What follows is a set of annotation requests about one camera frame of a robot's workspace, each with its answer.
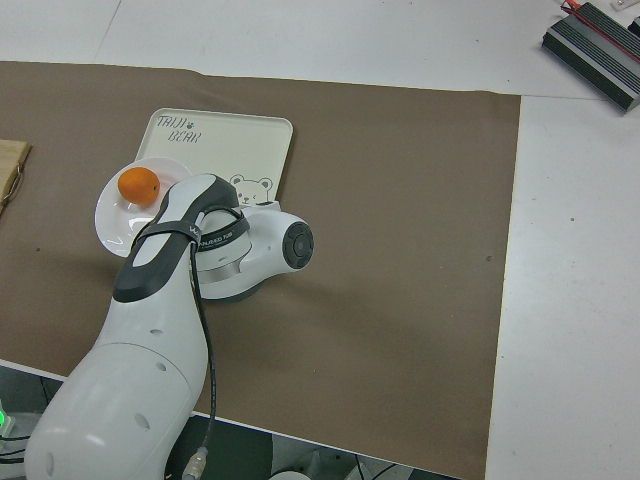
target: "orange fruit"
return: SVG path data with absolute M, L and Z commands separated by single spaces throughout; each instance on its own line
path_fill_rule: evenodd
M 125 200 L 136 205 L 151 205 L 160 193 L 160 180 L 148 168 L 133 167 L 118 178 L 118 191 Z

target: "black band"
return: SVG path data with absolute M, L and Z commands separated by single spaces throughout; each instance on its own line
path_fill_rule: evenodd
M 198 251 L 206 252 L 215 248 L 224 247 L 228 243 L 233 242 L 240 235 L 249 230 L 249 222 L 241 215 L 235 222 L 215 232 L 207 233 L 202 236 L 200 248 Z
M 202 232 L 200 228 L 190 222 L 184 220 L 175 220 L 171 222 L 152 223 L 147 224 L 140 233 L 136 236 L 133 243 L 135 244 L 142 238 L 149 237 L 151 235 L 158 235 L 160 233 L 182 233 L 190 238 L 196 245 L 200 245 L 200 239 L 202 238 Z

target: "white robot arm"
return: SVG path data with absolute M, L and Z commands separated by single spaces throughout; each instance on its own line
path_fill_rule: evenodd
M 205 298 L 241 298 L 312 252 L 307 224 L 277 203 L 240 210 L 214 175 L 174 185 L 116 278 L 95 345 L 34 430 L 27 479 L 164 479 L 206 374 L 197 280 Z

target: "table surface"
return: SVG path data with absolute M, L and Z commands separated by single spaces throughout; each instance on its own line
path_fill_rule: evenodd
M 559 3 L 4 0 L 0 60 L 523 95 L 486 478 L 635 479 L 640 109 L 541 51 Z

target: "brown mat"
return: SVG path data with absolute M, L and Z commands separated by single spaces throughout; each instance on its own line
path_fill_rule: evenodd
M 280 190 L 316 255 L 208 307 L 222 418 L 484 476 L 520 98 L 0 63 L 0 137 L 34 145 L 0 217 L 0 356 L 67 375 L 122 259 L 95 202 L 160 107 L 286 117 Z M 199 408 L 206 410 L 206 398 Z

